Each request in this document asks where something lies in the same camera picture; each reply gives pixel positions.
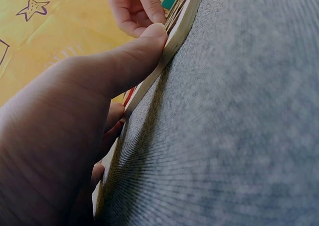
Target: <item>skin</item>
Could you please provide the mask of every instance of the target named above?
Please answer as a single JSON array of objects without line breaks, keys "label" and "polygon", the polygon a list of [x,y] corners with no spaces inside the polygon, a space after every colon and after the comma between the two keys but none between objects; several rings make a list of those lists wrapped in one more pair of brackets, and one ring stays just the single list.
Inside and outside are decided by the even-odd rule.
[{"label": "skin", "polygon": [[156,67],[167,34],[152,24],[114,50],[68,58],[0,109],[0,225],[92,225],[92,191],[121,132],[111,99]]},{"label": "skin", "polygon": [[108,0],[118,27],[139,37],[152,23],[165,23],[160,0]]}]

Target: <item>star pattern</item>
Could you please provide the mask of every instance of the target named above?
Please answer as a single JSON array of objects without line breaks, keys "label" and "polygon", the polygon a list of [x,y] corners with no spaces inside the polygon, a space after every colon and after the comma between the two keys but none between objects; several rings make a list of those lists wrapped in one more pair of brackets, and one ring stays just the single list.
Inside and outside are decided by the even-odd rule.
[{"label": "star pattern", "polygon": [[50,3],[49,1],[36,2],[35,0],[29,0],[28,6],[26,8],[23,8],[16,15],[24,15],[25,21],[30,20],[35,13],[46,15],[47,10],[45,6],[48,5],[49,3]]},{"label": "star pattern", "polygon": [[2,64],[9,47],[10,46],[7,43],[0,39],[0,65]]}]

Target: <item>book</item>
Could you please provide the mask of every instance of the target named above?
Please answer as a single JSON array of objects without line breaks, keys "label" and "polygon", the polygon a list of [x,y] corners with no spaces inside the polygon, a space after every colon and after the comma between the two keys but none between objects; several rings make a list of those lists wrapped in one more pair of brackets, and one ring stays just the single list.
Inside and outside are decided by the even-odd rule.
[{"label": "book", "polygon": [[138,86],[124,94],[124,118],[129,118],[185,41],[194,22],[200,2],[201,0],[163,0],[162,6],[167,17],[165,28],[168,33],[168,39],[155,70]]}]

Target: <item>finger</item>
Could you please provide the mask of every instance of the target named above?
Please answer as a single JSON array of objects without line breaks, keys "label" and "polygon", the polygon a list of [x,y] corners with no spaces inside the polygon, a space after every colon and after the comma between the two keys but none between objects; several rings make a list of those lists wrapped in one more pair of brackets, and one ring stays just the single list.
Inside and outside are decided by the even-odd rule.
[{"label": "finger", "polygon": [[141,28],[136,22],[133,21],[129,9],[131,6],[129,0],[108,0],[109,5],[114,16],[115,22],[119,29],[132,37],[139,37],[144,28]]},{"label": "finger", "polygon": [[152,24],[151,20],[149,19],[148,15],[144,10],[136,13],[136,21],[138,25],[141,27],[148,27]]},{"label": "finger", "polygon": [[91,192],[93,192],[99,183],[99,181],[103,178],[104,174],[104,166],[102,164],[95,164],[92,170],[92,177],[90,182]]},{"label": "finger", "polygon": [[138,39],[114,50],[91,55],[91,64],[95,65],[91,87],[114,98],[138,85],[155,69],[166,40],[164,25],[157,23],[149,26]]},{"label": "finger", "polygon": [[111,103],[104,133],[112,129],[115,124],[122,118],[124,109],[124,105],[120,103]]},{"label": "finger", "polygon": [[154,23],[165,23],[163,7],[160,0],[140,0],[149,19]]},{"label": "finger", "polygon": [[110,151],[110,148],[113,146],[115,140],[121,134],[122,128],[123,128],[123,123],[118,122],[111,130],[109,130],[107,133],[104,134],[102,143],[101,143],[101,148],[98,152],[95,162],[100,161],[102,158],[104,158],[107,155],[107,153]]}]

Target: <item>printed star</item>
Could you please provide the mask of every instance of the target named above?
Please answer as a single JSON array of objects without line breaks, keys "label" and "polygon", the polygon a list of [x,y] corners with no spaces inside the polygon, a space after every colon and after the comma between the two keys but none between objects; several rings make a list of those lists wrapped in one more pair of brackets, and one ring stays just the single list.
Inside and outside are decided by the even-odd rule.
[{"label": "printed star", "polygon": [[30,18],[35,14],[39,13],[41,15],[46,15],[47,10],[45,9],[45,6],[48,5],[49,1],[44,2],[36,2],[35,0],[29,0],[28,6],[26,8],[23,8],[21,11],[17,13],[17,15],[24,14],[25,21],[30,20]]}]

